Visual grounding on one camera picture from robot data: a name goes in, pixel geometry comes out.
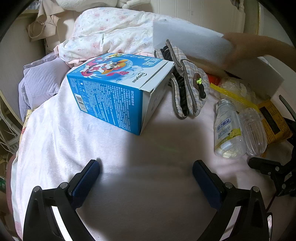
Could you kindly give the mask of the person's right hand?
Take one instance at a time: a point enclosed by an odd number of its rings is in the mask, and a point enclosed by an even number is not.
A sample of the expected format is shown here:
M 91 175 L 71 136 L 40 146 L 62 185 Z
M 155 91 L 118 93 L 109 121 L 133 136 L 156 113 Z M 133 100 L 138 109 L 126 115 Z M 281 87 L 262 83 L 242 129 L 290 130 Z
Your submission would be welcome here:
M 226 33 L 222 38 L 229 41 L 233 46 L 233 50 L 222 61 L 222 64 L 214 64 L 207 60 L 198 60 L 200 64 L 225 70 L 239 61 L 269 54 L 270 44 L 273 43 L 270 37 L 246 33 Z

